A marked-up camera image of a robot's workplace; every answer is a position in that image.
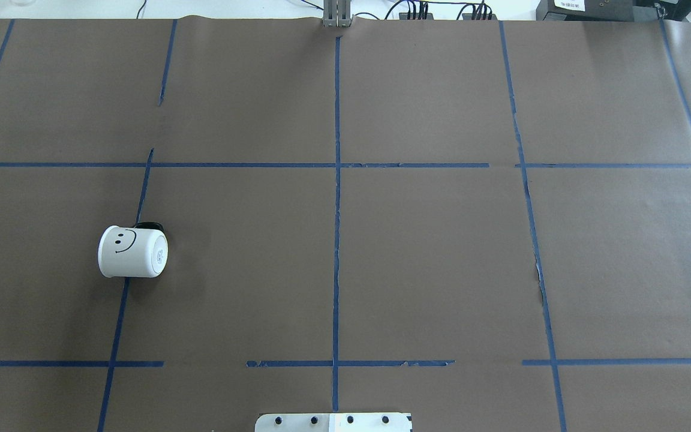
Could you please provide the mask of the white smiley face mug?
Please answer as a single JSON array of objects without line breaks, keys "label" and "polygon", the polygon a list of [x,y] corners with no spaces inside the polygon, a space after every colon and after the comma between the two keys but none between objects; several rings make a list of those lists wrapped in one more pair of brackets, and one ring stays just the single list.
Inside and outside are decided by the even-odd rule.
[{"label": "white smiley face mug", "polygon": [[109,226],[98,244],[98,267],[105,277],[157,277],[168,257],[164,227],[155,222]]}]

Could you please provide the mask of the white metal mounting plate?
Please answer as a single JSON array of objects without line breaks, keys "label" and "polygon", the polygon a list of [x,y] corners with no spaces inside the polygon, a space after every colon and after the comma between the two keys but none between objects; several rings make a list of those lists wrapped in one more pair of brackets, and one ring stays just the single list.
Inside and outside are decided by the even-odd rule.
[{"label": "white metal mounting plate", "polygon": [[412,431],[410,413],[268,413],[257,419],[255,431]]}]

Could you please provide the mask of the black power strip left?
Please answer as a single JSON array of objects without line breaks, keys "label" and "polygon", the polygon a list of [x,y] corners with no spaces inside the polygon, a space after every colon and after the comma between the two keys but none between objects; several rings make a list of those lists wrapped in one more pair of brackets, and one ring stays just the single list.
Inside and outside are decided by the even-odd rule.
[{"label": "black power strip left", "polygon": [[406,4],[406,11],[396,12],[396,16],[399,20],[403,21],[429,21],[432,20],[433,14],[430,12],[429,2],[420,1],[401,1],[397,2],[396,6],[399,4]]}]

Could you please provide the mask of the black power strip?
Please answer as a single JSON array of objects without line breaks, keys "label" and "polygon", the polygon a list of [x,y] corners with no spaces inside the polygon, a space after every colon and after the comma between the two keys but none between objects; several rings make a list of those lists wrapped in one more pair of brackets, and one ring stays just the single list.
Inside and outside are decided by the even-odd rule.
[{"label": "black power strip", "polygon": [[432,20],[433,14],[430,12],[429,2],[420,1],[401,1],[397,2],[396,6],[399,4],[406,4],[406,11],[396,12],[396,16],[399,20],[403,21],[429,21]]},{"label": "black power strip", "polygon": [[478,2],[463,5],[456,19],[459,21],[496,21],[497,16],[486,2]]}]

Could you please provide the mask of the black power strip right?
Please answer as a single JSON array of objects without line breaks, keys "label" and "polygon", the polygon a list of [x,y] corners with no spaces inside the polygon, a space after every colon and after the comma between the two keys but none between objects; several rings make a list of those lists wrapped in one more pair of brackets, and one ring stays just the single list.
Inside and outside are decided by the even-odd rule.
[{"label": "black power strip right", "polygon": [[486,2],[478,2],[463,5],[456,19],[459,21],[496,21],[497,16]]}]

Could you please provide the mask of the black device with label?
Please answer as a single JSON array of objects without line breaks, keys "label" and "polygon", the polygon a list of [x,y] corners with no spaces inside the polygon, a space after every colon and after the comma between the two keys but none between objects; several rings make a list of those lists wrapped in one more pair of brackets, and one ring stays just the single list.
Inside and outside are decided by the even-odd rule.
[{"label": "black device with label", "polygon": [[536,21],[650,22],[660,19],[653,7],[638,6],[636,1],[540,1]]}]

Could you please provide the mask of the grey aluminium profile post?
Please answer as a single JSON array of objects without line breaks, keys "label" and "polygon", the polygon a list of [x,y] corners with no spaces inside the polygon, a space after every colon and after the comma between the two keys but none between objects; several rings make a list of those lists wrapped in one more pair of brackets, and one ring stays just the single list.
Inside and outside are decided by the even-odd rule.
[{"label": "grey aluminium profile post", "polygon": [[324,0],[323,25],[328,28],[347,28],[353,24],[351,0]]}]

